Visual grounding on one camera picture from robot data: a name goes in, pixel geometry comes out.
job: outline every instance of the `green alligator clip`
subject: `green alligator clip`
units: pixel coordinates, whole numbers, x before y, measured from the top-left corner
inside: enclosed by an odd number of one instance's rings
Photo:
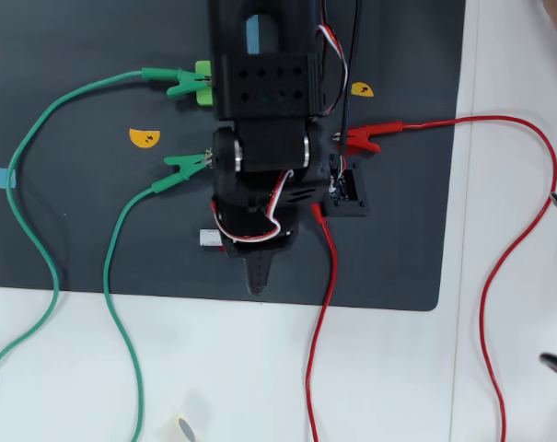
[[[211,77],[182,69],[161,69],[144,67],[141,70],[144,80],[178,82],[177,86],[168,89],[168,98],[175,99],[211,86]]]
[[[154,182],[151,184],[151,189],[155,193],[162,193],[181,182],[189,180],[195,173],[206,169],[211,164],[212,158],[211,154],[165,157],[164,161],[168,166],[180,167],[180,171],[163,180]]]

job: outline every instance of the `metal ring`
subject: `metal ring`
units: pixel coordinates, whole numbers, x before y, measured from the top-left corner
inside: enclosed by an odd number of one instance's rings
[[[241,145],[239,140],[235,139],[235,172],[241,171],[241,162],[243,161],[243,152],[241,151]]]
[[[303,139],[303,143],[305,145],[305,164],[303,164],[303,168],[308,168],[308,163],[311,160],[311,147],[310,147],[310,143],[308,141],[308,136],[305,135],[305,138]]]

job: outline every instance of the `yellow semicircle marker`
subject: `yellow semicircle marker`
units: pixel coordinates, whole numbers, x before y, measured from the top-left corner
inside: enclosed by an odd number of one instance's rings
[[[352,84],[352,95],[358,97],[374,97],[374,92],[366,83],[357,82]]]
[[[142,149],[150,149],[159,142],[160,131],[137,131],[129,129],[129,137],[134,145]]]

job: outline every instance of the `black mat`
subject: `black mat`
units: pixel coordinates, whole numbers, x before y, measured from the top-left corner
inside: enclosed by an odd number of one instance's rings
[[[191,68],[209,58],[205,1],[0,0],[0,167],[56,98],[142,66]],[[464,0],[365,1],[351,120],[452,117],[458,93]],[[330,21],[349,47],[353,3],[330,2]],[[339,69],[334,65],[332,89]],[[325,122],[338,130],[338,116]],[[62,288],[102,291],[102,264],[129,199],[169,173],[162,159],[203,152],[217,123],[194,98],[177,104],[146,86],[116,87],[61,108],[29,147],[17,197],[59,265]],[[129,128],[160,130],[139,149]],[[333,304],[429,310],[438,299],[453,129],[381,139],[364,164],[372,215],[333,220],[340,273]],[[243,263],[199,247],[211,228],[211,177],[141,203],[115,254],[111,288],[125,294],[319,304],[329,255],[312,223],[279,255],[270,286],[248,294]],[[0,190],[0,286],[50,288],[40,254],[17,226]]]

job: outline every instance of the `white table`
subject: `white table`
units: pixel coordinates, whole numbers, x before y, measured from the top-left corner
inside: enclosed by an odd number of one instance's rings
[[[467,1],[458,114],[489,112],[530,118],[557,149],[557,34],[540,0]],[[550,173],[543,145],[526,131],[457,128],[439,305],[329,310],[313,376],[321,441],[498,440],[477,306],[493,261],[547,195]],[[50,298],[0,288],[0,348]],[[142,440],[179,440],[177,413],[203,442],[311,440],[304,372],[318,308],[115,303],[145,378]],[[500,273],[487,321],[511,440],[557,441],[557,377],[537,362],[541,351],[557,353],[557,210]],[[135,390],[103,296],[62,294],[50,322],[0,364],[0,442],[128,441]]]

